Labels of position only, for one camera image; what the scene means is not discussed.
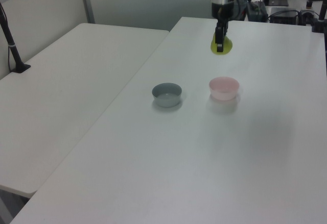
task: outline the yellow sponge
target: yellow sponge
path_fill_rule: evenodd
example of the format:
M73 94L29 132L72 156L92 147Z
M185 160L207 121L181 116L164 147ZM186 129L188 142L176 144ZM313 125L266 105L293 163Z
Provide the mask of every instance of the yellow sponge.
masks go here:
M225 39L224 39L223 52L217 52L217 45L215 43L215 35L216 34L214 34L213 40L211 41L211 51L216 55L225 55L228 52L230 52L231 48L233 47L233 43L231 42L230 39L227 38L227 36L225 36Z

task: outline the black stand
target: black stand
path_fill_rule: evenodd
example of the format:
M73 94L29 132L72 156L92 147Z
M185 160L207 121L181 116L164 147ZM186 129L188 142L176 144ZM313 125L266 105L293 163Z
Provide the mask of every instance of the black stand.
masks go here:
M8 46L9 46L9 48L11 50L12 56L15 59L16 68L13 69L12 72L22 73L25 70L29 69L31 66L27 65L27 64L24 64L21 61L21 58L19 56L16 44L15 44L14 39L12 38L12 35L10 33L7 18L5 16L5 13L3 11L1 3L0 3L0 24L1 24L2 30L4 31L4 34L5 34L6 40L8 42Z
M326 33L327 22L325 21L325 15L327 10L327 0L322 1L319 18L315 20L312 27L312 32L314 33Z

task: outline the wall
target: wall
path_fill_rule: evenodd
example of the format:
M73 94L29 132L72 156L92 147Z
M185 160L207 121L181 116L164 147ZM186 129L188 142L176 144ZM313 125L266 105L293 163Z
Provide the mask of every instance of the wall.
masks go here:
M95 22L170 31L182 16L211 18L209 0L90 0Z
M9 0L3 3L23 62L69 30L87 22L83 0ZM0 30L0 79L9 73L7 42ZM11 67L14 67L11 56Z

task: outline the bowl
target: bowl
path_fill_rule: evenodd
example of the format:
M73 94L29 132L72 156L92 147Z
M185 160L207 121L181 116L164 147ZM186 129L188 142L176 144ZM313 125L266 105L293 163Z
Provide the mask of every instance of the bowl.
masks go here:
M240 84L230 77L217 77L210 81L209 87L214 99L228 101L236 96Z
M169 108L180 102L182 88L173 83L162 83L152 89L152 95L157 105Z

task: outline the white table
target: white table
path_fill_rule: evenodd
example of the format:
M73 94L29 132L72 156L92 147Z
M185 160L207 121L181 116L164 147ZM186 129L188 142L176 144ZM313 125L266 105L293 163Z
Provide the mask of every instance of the white table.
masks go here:
M0 81L0 189L31 197L167 31L81 24Z
M12 224L325 223L323 36L233 21L216 56L215 26L182 18ZM240 82L237 99L210 98L217 76ZM162 82L181 105L153 104Z

